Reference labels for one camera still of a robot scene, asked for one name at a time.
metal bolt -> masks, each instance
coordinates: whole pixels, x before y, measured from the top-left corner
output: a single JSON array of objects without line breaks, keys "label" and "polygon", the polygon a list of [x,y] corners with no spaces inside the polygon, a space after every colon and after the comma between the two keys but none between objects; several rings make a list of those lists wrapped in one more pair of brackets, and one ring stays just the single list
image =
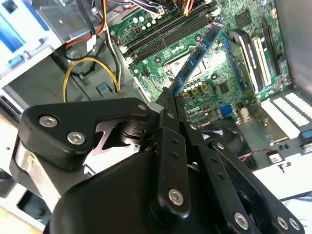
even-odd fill
[{"label": "metal bolt", "polygon": [[58,121],[56,118],[52,117],[52,116],[42,116],[39,119],[39,123],[47,128],[53,128],[55,126],[57,126]]},{"label": "metal bolt", "polygon": [[143,111],[145,111],[146,110],[146,107],[145,106],[143,106],[142,104],[139,104],[138,105],[138,108],[140,108],[141,110],[143,110]]},{"label": "metal bolt", "polygon": [[190,127],[191,127],[192,129],[194,129],[194,130],[196,130],[196,129],[197,129],[196,125],[195,125],[195,124],[193,124],[193,123],[190,123]]},{"label": "metal bolt", "polygon": [[174,118],[175,116],[171,113],[167,113],[167,115],[170,117],[170,118]]},{"label": "metal bolt", "polygon": [[224,150],[224,146],[223,146],[220,142],[218,142],[216,145],[217,145],[221,150]]},{"label": "metal bolt", "polygon": [[248,225],[248,222],[246,220],[246,218],[241,214],[241,213],[238,213],[236,212],[234,214],[234,219],[236,221],[236,223],[244,230],[248,230],[249,228],[249,225]]},{"label": "metal bolt", "polygon": [[83,134],[79,132],[71,132],[67,135],[67,140],[74,145],[82,145],[86,139]]},{"label": "metal bolt", "polygon": [[95,6],[91,8],[91,11],[93,14],[96,14],[98,12],[98,10]]},{"label": "metal bolt", "polygon": [[297,224],[296,221],[294,221],[292,218],[289,218],[289,222],[291,223],[291,225],[293,226],[293,228],[295,228],[296,230],[300,230],[299,225]]},{"label": "metal bolt", "polygon": [[282,217],[278,216],[276,219],[277,219],[278,224],[282,228],[284,228],[285,230],[288,230],[288,224],[285,222],[285,220]]},{"label": "metal bolt", "polygon": [[178,189],[169,190],[169,199],[177,206],[182,206],[184,202],[184,197]]}]

circuit board component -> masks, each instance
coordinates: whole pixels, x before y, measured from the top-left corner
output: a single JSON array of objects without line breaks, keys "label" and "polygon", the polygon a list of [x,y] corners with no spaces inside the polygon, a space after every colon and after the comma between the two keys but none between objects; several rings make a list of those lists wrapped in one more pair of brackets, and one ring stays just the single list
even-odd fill
[{"label": "circuit board component", "polygon": [[[202,55],[194,49],[218,14],[229,22],[225,31],[188,74],[183,65],[190,55]],[[176,76],[188,75],[180,95],[196,124],[223,118],[225,107],[237,123],[250,121],[260,101],[291,84],[273,1],[197,1],[188,17],[174,9],[154,19],[138,10],[112,30],[149,101]]]}]

white label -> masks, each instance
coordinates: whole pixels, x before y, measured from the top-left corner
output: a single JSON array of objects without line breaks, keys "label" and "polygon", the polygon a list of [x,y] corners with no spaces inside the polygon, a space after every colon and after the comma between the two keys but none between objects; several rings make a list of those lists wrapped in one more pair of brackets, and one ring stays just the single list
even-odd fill
[{"label": "white label", "polygon": [[87,40],[87,52],[90,52],[93,50],[93,47],[95,46],[97,41],[97,36],[93,35],[89,40]]}]

microchip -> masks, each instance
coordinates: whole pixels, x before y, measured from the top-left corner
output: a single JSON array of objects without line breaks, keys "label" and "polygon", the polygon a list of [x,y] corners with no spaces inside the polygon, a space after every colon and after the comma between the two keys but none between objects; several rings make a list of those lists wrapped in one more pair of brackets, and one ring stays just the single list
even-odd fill
[{"label": "microchip", "polygon": [[213,37],[214,34],[215,34],[215,29],[214,28],[210,28],[209,32],[205,35],[205,39],[206,40],[210,40]]},{"label": "microchip", "polygon": [[193,53],[193,58],[194,58],[195,60],[197,60],[197,58],[201,55],[201,52],[203,52],[202,49],[196,48],[195,51],[194,51],[194,53]]},{"label": "microchip", "polygon": [[219,84],[219,88],[220,88],[220,91],[222,94],[225,94],[229,91],[229,87],[228,85],[226,84],[226,82],[222,83],[222,84]]},{"label": "microchip", "polygon": [[235,20],[237,26],[240,28],[251,24],[252,19],[250,18],[249,10],[246,9],[245,11],[238,13],[235,16]]},{"label": "microchip", "polygon": [[190,70],[190,66],[189,65],[186,65],[185,67],[183,67],[183,69],[181,71],[182,75],[186,76],[188,74],[189,70]]},{"label": "microchip", "polygon": [[141,28],[140,27],[135,28],[135,32],[136,32],[136,34],[140,34],[141,33]]}]

black wire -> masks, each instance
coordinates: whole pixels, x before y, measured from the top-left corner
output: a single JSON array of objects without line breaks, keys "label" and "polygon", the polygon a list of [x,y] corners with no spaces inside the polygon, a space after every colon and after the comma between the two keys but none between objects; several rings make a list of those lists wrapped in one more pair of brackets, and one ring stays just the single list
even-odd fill
[{"label": "black wire", "polygon": [[[103,41],[102,44],[100,45],[97,53],[95,56],[90,56],[90,52],[88,53],[88,55],[84,56],[84,57],[81,57],[79,59],[82,59],[82,58],[85,58],[85,57],[94,57],[95,59],[99,60],[99,55],[100,53],[102,52],[103,48],[105,46],[105,42]],[[78,60],[78,59],[71,59],[71,58],[67,58],[67,56],[64,56],[66,59],[68,60]],[[53,61],[60,67],[60,69],[63,71],[63,72],[67,72],[67,69],[68,67],[66,67],[66,65],[55,55],[51,55],[51,58],[53,59]],[[74,71],[71,72],[71,75],[75,76],[75,77],[80,77],[80,76],[87,76],[89,75],[91,72],[95,71],[95,66],[96,66],[96,62],[93,62],[92,65],[89,67],[89,70],[87,72],[81,72],[81,73],[76,73]]]},{"label": "black wire", "polygon": [[66,53],[65,53],[64,58],[66,58],[66,59],[68,59],[68,60],[70,60],[70,61],[77,61],[77,60],[80,60],[80,59],[84,59],[85,57],[88,57],[88,56],[91,54],[92,50],[90,50],[85,56],[82,56],[82,57],[80,57],[80,58],[70,58],[70,57],[68,57],[68,56],[66,55]]},{"label": "black wire", "polygon": [[91,35],[93,36],[93,35],[96,34],[96,30],[95,30],[95,28],[94,28],[94,26],[92,24],[92,21],[91,21],[89,15],[88,15],[88,12],[86,11],[86,7],[87,6],[84,6],[82,1],[85,1],[85,0],[77,0],[76,1],[77,2],[77,6],[79,8],[79,11],[80,11],[83,19],[86,21],[88,27],[90,28]]},{"label": "black wire", "polygon": [[[94,58],[96,58],[97,60],[99,60],[99,55],[100,55],[100,53],[102,52],[102,49],[104,48],[104,46],[105,46],[105,42],[103,41],[102,44],[101,44],[101,46],[99,47],[99,49],[98,49],[96,55],[94,56]],[[95,71],[96,64],[97,64],[96,62],[93,62],[92,65],[90,66],[89,70],[88,70],[87,72],[85,72],[85,73],[83,72],[83,73],[81,73],[81,74],[82,74],[83,76],[89,75],[91,72]]]}]

